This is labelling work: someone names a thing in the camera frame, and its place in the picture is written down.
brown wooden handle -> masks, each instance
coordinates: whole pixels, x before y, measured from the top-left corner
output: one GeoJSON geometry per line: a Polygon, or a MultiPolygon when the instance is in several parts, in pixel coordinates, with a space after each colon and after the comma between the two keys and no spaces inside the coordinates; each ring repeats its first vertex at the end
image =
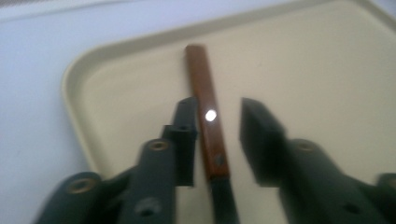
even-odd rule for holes
{"type": "Polygon", "coordinates": [[[198,101],[198,120],[201,127],[201,148],[204,155],[206,177],[229,177],[227,156],[221,131],[215,88],[210,75],[205,47],[186,47],[193,92],[198,101]]]}

beige tray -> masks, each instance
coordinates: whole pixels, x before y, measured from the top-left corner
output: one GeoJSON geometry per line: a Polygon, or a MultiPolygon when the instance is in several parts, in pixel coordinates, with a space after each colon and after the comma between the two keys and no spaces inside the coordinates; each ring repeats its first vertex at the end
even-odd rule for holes
{"type": "MultiPolygon", "coordinates": [[[[366,1],[300,1],[126,40],[78,58],[65,104],[93,171],[134,165],[141,145],[191,95],[184,58],[207,46],[242,223],[286,223],[277,189],[259,188],[238,141],[241,97],[264,102],[289,137],[322,145],[345,173],[373,183],[396,166],[396,23],[366,1]]],[[[212,223],[199,148],[177,221],[212,223]]]]}

